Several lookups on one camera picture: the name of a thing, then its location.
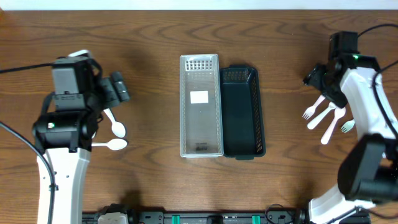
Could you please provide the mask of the white fork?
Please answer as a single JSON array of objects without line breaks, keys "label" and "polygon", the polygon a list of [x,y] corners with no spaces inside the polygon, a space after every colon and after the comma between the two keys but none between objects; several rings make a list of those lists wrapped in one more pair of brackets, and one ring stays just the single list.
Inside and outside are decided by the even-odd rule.
[{"label": "white fork", "polygon": [[309,119],[309,118],[311,118],[311,117],[313,116],[313,114],[315,113],[316,108],[319,106],[319,104],[320,104],[324,99],[325,99],[325,97],[324,97],[323,95],[320,95],[320,96],[318,97],[318,99],[316,100],[316,102],[314,102],[314,104],[313,104],[312,106],[308,107],[308,108],[305,110],[304,114],[302,115],[302,118],[304,118],[304,119]]},{"label": "white fork", "polygon": [[355,126],[355,121],[353,119],[351,119],[351,120],[345,122],[341,126],[340,130],[342,133],[347,133],[347,132],[351,131],[354,126]]},{"label": "white fork", "polygon": [[307,124],[308,129],[314,129],[323,119],[324,117],[332,110],[336,108],[336,105],[333,102],[330,102],[328,107],[323,110],[317,117],[313,118],[311,122]]}]

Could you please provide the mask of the white spoon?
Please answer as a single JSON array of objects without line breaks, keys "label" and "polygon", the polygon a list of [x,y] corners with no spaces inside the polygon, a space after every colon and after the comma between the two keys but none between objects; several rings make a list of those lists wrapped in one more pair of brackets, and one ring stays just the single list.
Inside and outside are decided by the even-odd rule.
[{"label": "white spoon", "polygon": [[334,118],[332,122],[330,123],[329,127],[326,129],[324,132],[322,138],[321,138],[321,143],[326,145],[328,144],[331,135],[333,133],[333,130],[340,118],[342,118],[346,114],[346,108],[336,108],[334,111]]}]

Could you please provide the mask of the white spoon bowl down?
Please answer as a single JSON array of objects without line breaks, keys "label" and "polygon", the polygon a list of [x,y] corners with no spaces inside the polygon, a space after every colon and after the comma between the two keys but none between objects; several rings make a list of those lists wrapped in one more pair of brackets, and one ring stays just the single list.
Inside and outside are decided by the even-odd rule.
[{"label": "white spoon bowl down", "polygon": [[123,138],[126,135],[125,126],[121,122],[116,120],[116,118],[113,115],[113,112],[109,108],[103,110],[103,112],[111,122],[111,130],[113,134],[119,138]]}]

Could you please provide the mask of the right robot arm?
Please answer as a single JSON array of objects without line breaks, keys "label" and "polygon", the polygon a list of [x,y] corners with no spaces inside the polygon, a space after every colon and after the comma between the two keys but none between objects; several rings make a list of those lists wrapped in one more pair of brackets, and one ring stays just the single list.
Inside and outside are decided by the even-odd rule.
[{"label": "right robot arm", "polygon": [[379,204],[397,201],[397,118],[382,86],[376,57],[360,54],[357,32],[330,36],[328,63],[303,79],[335,110],[349,106],[358,143],[338,170],[337,183],[308,204],[300,223],[367,223]]}]

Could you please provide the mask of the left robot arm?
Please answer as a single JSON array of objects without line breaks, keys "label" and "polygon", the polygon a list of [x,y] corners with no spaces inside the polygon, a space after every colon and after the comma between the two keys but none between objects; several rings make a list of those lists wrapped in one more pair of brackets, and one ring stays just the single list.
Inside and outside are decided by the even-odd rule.
[{"label": "left robot arm", "polygon": [[44,99],[32,127],[39,151],[38,223],[81,223],[85,175],[102,115],[130,99],[120,72],[102,76],[89,51],[56,59],[54,92]]}]

